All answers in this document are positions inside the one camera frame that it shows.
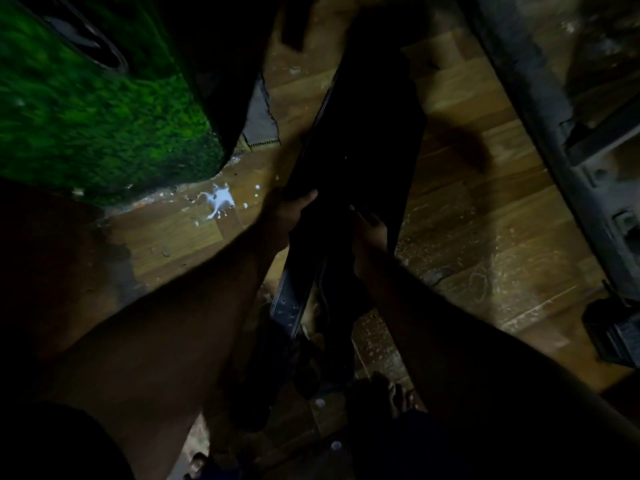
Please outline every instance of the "white paint splatter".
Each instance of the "white paint splatter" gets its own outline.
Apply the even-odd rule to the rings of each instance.
[[[207,202],[212,208],[212,212],[206,217],[206,220],[213,219],[216,215],[220,218],[220,212],[236,206],[236,202],[234,202],[234,198],[231,196],[228,185],[219,187],[214,184],[212,193],[201,192],[198,194],[198,197],[200,195],[204,195],[207,198]]]

